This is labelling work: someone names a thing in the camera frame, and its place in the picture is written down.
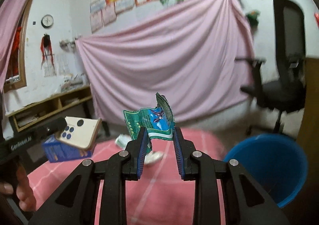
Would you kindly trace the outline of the person's left hand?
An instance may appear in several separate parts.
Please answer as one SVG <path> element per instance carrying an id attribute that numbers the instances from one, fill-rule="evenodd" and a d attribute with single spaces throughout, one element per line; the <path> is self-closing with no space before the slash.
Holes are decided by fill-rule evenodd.
<path id="1" fill-rule="evenodd" d="M 20 164 L 16 171 L 16 177 L 18 184 L 15 187 L 16 195 L 19 199 L 18 205 L 22 211 L 33 212 L 36 210 L 36 199 L 32 188 L 30 187 L 29 179 L 24 167 Z M 12 195 L 14 193 L 14 187 L 7 183 L 7 181 L 1 180 L 1 193 L 4 195 Z"/>

